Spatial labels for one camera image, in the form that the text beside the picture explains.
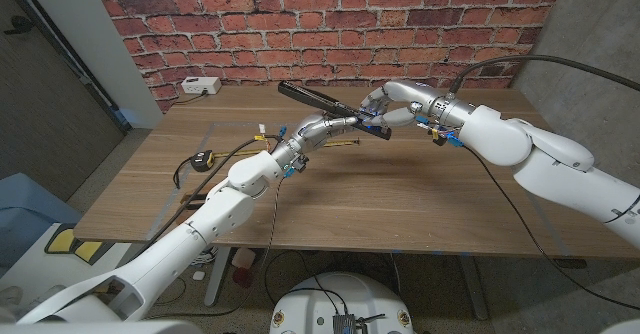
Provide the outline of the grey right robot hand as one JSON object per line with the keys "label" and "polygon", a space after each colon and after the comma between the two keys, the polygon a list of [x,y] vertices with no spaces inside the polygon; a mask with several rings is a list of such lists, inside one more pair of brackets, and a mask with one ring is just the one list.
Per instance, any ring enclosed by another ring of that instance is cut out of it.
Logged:
{"label": "grey right robot hand", "polygon": [[371,114],[363,124],[380,127],[407,126],[420,116],[443,126],[459,128],[475,109],[467,102],[448,98],[428,84],[413,80],[386,82],[371,92],[360,107],[365,114]]}

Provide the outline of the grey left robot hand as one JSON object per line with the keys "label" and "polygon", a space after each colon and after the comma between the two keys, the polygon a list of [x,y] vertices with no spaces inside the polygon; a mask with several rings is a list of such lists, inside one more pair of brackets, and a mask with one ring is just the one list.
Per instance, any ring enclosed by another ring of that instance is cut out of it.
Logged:
{"label": "grey left robot hand", "polygon": [[320,112],[313,113],[300,123],[286,142],[276,147],[271,156],[284,167],[297,156],[323,147],[329,138],[353,131],[355,123],[355,117],[331,119]]}

